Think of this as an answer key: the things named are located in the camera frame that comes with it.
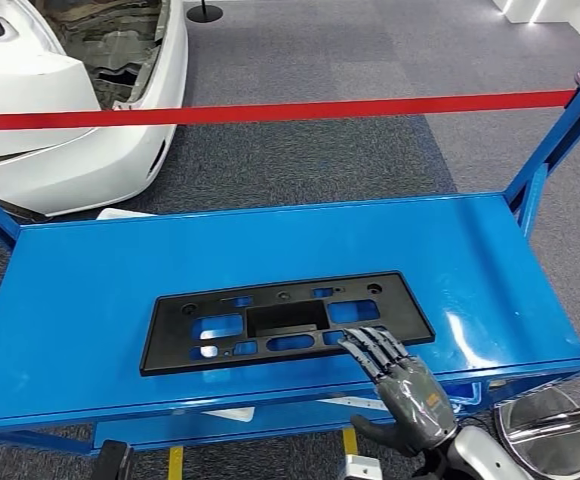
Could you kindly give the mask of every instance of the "white car body part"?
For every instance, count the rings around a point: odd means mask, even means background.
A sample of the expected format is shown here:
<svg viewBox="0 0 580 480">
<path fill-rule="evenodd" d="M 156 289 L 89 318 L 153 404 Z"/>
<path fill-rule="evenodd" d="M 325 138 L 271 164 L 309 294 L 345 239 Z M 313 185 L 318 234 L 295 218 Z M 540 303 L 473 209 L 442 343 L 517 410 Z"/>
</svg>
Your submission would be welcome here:
<svg viewBox="0 0 580 480">
<path fill-rule="evenodd" d="M 70 11 L 70 4 L 85 0 L 44 1 L 64 2 L 67 11 L 59 13 L 70 16 L 83 10 L 82 6 L 81 10 L 75 7 Z M 107 63 L 107 59 L 119 55 L 106 57 L 106 48 L 122 40 L 125 42 L 125 51 L 122 53 L 132 55 L 134 46 L 139 48 L 145 43 L 141 43 L 135 32 L 108 32 L 102 41 L 83 53 L 88 60 L 100 63 L 84 65 L 66 55 L 67 47 L 78 49 L 82 42 L 77 39 L 70 44 L 70 39 L 64 38 L 64 49 L 50 24 L 29 0 L 0 0 L 0 113 L 98 110 L 105 102 L 111 103 L 106 107 L 113 109 L 181 106 L 188 57 L 183 1 L 99 0 L 87 8 L 107 9 L 116 14 L 115 9 L 127 8 L 128 4 L 133 11 L 147 11 L 150 7 L 154 10 L 155 6 L 159 10 L 156 11 L 158 21 L 153 39 L 155 47 L 145 55 L 147 59 L 143 65 L 129 64 L 135 68 L 132 73 L 135 83 L 127 87 L 127 100 L 119 101 L 116 90 L 113 89 L 114 92 L 110 95 L 105 93 L 106 85 L 113 84 L 102 81 L 95 85 L 99 82 L 97 75 L 108 78 L 127 74 L 125 66 L 116 70 L 118 66 L 113 65 L 113 62 Z M 120 18 L 128 23 L 128 17 L 121 17 L 122 13 L 114 20 Z M 101 13 L 90 15 L 85 22 L 95 25 L 86 23 L 86 27 L 97 28 L 97 22 L 101 18 L 104 16 Z M 105 87 L 103 94 L 101 88 L 97 88 L 101 84 Z M 54 216 L 130 198 L 154 180 L 175 127 L 0 132 L 0 200 L 5 205 Z"/>
</svg>

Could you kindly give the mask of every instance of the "robotic hand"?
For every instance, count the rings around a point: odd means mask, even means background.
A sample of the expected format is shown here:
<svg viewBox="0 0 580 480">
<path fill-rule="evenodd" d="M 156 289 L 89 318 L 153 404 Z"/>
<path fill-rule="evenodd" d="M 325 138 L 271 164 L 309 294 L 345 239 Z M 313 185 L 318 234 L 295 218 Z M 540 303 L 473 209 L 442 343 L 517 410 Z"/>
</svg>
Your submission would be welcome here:
<svg viewBox="0 0 580 480">
<path fill-rule="evenodd" d="M 396 420 L 392 425 L 378 425 L 355 415 L 351 423 L 361 435 L 402 455 L 423 452 L 425 465 L 413 478 L 532 479 L 487 432 L 459 427 L 452 405 L 434 375 L 390 333 L 350 328 L 344 334 L 340 345 L 377 385 L 379 397 Z"/>
<path fill-rule="evenodd" d="M 408 354 L 387 331 L 344 330 L 339 343 L 352 354 L 375 384 L 396 423 L 378 425 L 360 415 L 351 418 L 361 435 L 394 448 L 404 456 L 432 450 L 457 430 L 452 406 L 424 362 Z"/>
</svg>

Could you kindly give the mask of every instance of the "gray carpet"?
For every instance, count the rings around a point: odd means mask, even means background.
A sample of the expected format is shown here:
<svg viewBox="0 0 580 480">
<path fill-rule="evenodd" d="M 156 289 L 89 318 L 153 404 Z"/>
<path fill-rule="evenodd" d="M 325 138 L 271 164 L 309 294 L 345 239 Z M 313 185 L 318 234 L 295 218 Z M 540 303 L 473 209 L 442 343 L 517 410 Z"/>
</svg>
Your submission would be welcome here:
<svg viewBox="0 0 580 480">
<path fill-rule="evenodd" d="M 580 37 L 569 26 L 512 25 L 491 0 L 213 2 L 224 9 L 223 19 L 188 24 L 186 104 L 569 88 L 580 67 Z M 305 123 L 180 129 L 153 187 L 120 207 L 170 212 L 377 198 L 449 191 L 452 178 L 461 191 L 501 188 L 558 114 L 427 116 L 436 143 L 417 117 L 320 122 L 318 137 Z M 270 185 L 261 188 L 261 173 Z M 547 190 L 533 246 L 580 332 L 580 147 Z M 0 273 L 5 262 L 0 250 Z M 580 400 L 580 382 L 569 389 Z M 187 450 L 185 472 L 332 478 L 341 448 L 338 433 L 196 447 Z M 362 450 L 381 454 L 390 478 L 407 478 L 415 467 L 365 443 Z M 141 454 L 135 478 L 165 478 L 166 458 L 164 451 Z M 0 447 L 0 479 L 85 479 L 89 467 Z"/>
<path fill-rule="evenodd" d="M 580 68 L 569 25 L 492 0 L 212 1 L 224 18 L 188 22 L 190 105 L 572 88 Z"/>
</svg>

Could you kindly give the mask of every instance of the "rectangular cutout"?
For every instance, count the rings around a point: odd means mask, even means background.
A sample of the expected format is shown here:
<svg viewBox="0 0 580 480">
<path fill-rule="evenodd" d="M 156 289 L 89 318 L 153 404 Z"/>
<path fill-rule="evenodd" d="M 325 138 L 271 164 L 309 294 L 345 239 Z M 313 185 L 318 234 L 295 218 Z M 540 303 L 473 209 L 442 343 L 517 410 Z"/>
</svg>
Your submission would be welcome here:
<svg viewBox="0 0 580 480">
<path fill-rule="evenodd" d="M 257 353 L 257 342 L 255 340 L 239 342 L 235 344 L 232 351 L 233 355 L 252 355 L 253 353 Z"/>
<path fill-rule="evenodd" d="M 323 334 L 323 343 L 325 345 L 338 345 L 339 339 L 344 338 L 344 332 L 341 330 L 333 330 Z"/>
<path fill-rule="evenodd" d="M 192 338 L 208 340 L 211 338 L 233 337 L 243 332 L 243 319 L 238 313 L 200 317 L 192 324 Z"/>
<path fill-rule="evenodd" d="M 282 350 L 310 348 L 313 345 L 314 345 L 314 339 L 310 335 L 294 335 L 292 337 L 271 338 L 267 341 L 266 347 L 273 352 L 280 352 Z"/>
<path fill-rule="evenodd" d="M 213 358 L 219 354 L 219 349 L 215 345 L 205 345 L 204 347 L 193 347 L 190 350 L 190 360 L 204 360 Z"/>
<path fill-rule="evenodd" d="M 248 308 L 245 318 L 248 337 L 326 330 L 330 326 L 321 300 Z"/>
<path fill-rule="evenodd" d="M 335 289 L 332 287 L 313 288 L 312 290 L 312 296 L 314 298 L 327 298 L 334 294 Z"/>
<path fill-rule="evenodd" d="M 328 313 L 334 323 L 363 322 L 380 317 L 379 309 L 374 300 L 331 303 L 328 305 Z"/>
</svg>

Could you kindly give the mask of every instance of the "red rope barrier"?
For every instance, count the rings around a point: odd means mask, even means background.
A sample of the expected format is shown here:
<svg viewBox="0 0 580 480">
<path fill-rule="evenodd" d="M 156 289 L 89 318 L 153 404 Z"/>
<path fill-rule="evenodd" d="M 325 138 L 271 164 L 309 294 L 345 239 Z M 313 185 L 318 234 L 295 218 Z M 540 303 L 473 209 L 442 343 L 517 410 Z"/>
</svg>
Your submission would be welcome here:
<svg viewBox="0 0 580 480">
<path fill-rule="evenodd" d="M 63 113 L 5 113 L 0 114 L 0 130 L 112 127 L 122 125 L 279 122 L 288 120 L 562 107 L 572 96 L 572 93 L 572 90 L 556 90 L 279 105 L 236 105 Z"/>
</svg>

